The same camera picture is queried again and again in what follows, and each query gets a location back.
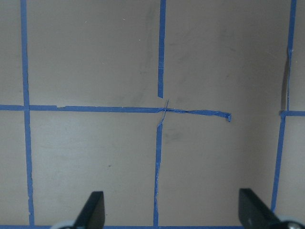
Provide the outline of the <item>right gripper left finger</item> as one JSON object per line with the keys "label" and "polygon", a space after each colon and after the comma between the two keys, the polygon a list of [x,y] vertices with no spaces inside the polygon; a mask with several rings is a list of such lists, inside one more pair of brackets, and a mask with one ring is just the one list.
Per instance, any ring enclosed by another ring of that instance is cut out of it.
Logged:
{"label": "right gripper left finger", "polygon": [[105,223],[103,191],[94,191],[76,218],[72,229],[102,229]]}

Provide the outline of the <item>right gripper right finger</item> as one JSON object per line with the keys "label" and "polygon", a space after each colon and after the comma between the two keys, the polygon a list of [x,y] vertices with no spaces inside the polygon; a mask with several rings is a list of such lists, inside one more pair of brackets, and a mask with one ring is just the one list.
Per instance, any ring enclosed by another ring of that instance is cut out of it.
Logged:
{"label": "right gripper right finger", "polygon": [[238,218],[245,229],[285,229],[270,208],[250,189],[239,189]]}

